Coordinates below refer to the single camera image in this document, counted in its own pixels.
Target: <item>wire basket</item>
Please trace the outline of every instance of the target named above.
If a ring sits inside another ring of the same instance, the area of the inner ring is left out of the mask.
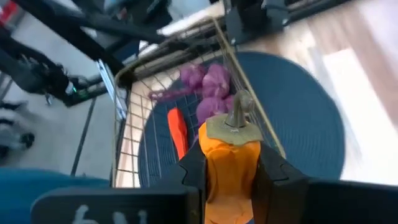
[[[177,40],[189,44],[171,54],[162,51]],[[167,112],[178,107],[184,115],[188,130],[188,143],[191,146],[198,131],[195,116],[200,94],[193,93],[173,101],[152,101],[151,91],[182,87],[179,68],[186,63],[222,63],[231,74],[231,93],[248,90],[256,102],[248,120],[260,127],[264,141],[285,157],[283,147],[272,125],[257,99],[233,49],[221,29],[220,21],[204,19],[189,28],[170,36],[155,50],[143,48],[132,63],[115,77],[113,83],[115,102],[115,149],[112,173],[113,187],[149,187],[159,178],[167,175],[169,166],[178,162],[177,152],[169,133]],[[138,82],[131,90],[116,88],[123,77],[134,76]]]

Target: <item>black metal frame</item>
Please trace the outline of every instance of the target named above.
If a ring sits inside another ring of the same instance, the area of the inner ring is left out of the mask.
[[[84,14],[73,11],[53,0],[13,1],[27,12],[31,13],[34,17],[38,18],[77,49],[89,56],[92,60],[97,61],[101,59],[110,67],[113,74],[117,74],[120,69],[124,67],[123,63],[116,59],[109,49],[102,47],[88,34],[82,31],[80,27],[88,27],[121,36],[122,39],[112,45],[111,48],[113,49],[123,46],[128,39],[146,40],[154,44],[159,44],[166,40],[166,37],[157,34],[155,29],[137,26],[130,22],[116,21],[104,14]],[[278,32],[291,22],[322,12],[346,1],[349,0],[316,0],[314,3],[304,7],[295,7],[295,5],[299,5],[300,1],[268,0],[266,5],[262,5],[262,1],[259,0],[224,0],[225,17],[221,18],[220,22],[223,25],[223,29],[227,30],[228,38],[231,43],[240,44],[260,35]],[[154,13],[159,10],[159,7],[155,7],[154,9],[156,10],[153,10],[149,17],[153,17]],[[209,39],[215,34],[214,28],[211,27],[205,32],[208,33]],[[186,51],[183,58],[176,58],[172,63],[165,63],[155,70],[142,71],[137,73],[136,76],[123,77],[120,85],[129,89],[132,83],[141,78],[151,76],[156,72],[186,62],[187,58],[194,59],[203,52],[206,52],[207,49],[203,47],[206,46],[206,44],[192,45],[190,44],[190,38],[195,37],[187,37],[184,40],[169,42],[163,48],[158,49],[156,54],[151,54],[144,60],[140,60],[140,62],[136,64],[136,67],[156,60],[159,57],[171,54],[177,50]],[[102,79],[100,76],[90,81],[92,85],[97,85],[101,82]],[[92,90],[92,86],[90,88],[90,90],[88,89],[84,92],[75,93],[68,102],[64,103],[67,106],[73,106],[107,92],[104,86],[96,87],[94,90]]]

